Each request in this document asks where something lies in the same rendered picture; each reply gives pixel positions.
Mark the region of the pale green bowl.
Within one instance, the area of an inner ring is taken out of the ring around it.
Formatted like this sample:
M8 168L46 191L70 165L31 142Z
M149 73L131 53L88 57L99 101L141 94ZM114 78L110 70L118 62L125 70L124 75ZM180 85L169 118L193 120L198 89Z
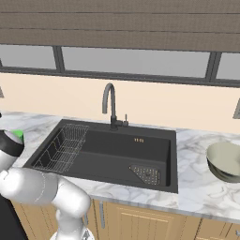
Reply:
M227 183L240 183L240 145L215 142L208 146L206 159L216 178Z

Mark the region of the dark grey wall fitting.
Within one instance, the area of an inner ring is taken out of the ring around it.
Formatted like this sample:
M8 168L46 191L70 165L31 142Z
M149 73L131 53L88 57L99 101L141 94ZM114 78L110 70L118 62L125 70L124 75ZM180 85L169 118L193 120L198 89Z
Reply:
M238 99L234 114L233 114L233 119L240 119L240 98Z

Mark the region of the grey sink drain strainer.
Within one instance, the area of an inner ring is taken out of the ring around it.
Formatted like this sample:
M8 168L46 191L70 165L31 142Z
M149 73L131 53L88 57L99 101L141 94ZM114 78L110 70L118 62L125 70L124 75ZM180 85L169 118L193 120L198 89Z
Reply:
M156 186L160 184L160 172L156 168L130 165L129 169L147 185Z

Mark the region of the dark grey curved tap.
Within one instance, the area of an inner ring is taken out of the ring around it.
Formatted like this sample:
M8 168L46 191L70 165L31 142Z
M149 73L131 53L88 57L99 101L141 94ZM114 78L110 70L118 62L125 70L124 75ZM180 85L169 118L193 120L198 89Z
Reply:
M111 130L117 130L119 127L128 127L128 116L125 115L125 120L121 121L117 119L115 109L115 90L112 83L108 83L105 86L102 98L102 112L104 114L108 111L108 98L111 98Z

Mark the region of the dark grey framed window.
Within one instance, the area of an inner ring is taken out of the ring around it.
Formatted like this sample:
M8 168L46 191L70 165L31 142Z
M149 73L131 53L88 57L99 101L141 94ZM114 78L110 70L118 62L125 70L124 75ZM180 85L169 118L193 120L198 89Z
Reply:
M0 44L0 72L240 88L240 52Z

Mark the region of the light wood cupboard door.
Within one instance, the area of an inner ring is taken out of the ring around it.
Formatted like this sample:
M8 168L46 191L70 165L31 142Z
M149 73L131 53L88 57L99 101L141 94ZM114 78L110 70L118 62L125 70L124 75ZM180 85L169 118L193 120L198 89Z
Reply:
M240 232L240 223L198 217L194 240L240 240L235 231Z
M100 240L180 240L186 218L181 215L103 202L105 229Z
M28 240L50 240L57 231L56 208L51 204L38 206L11 202Z

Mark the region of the black kitchen sink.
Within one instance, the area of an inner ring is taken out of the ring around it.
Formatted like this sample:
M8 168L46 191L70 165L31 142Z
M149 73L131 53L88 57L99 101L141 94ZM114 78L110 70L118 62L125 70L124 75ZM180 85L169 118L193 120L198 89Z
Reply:
M63 176L82 178L136 188L176 193L178 191L176 132L148 127L119 127L108 124L61 120L24 166L33 163L66 124L89 126L85 143ZM147 185L130 169L130 165L153 167L160 172L160 184Z

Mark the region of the brown window blind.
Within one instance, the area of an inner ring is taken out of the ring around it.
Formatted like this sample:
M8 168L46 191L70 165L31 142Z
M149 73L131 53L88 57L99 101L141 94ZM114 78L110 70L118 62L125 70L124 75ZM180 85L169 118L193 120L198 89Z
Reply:
M0 0L0 43L240 52L240 0Z

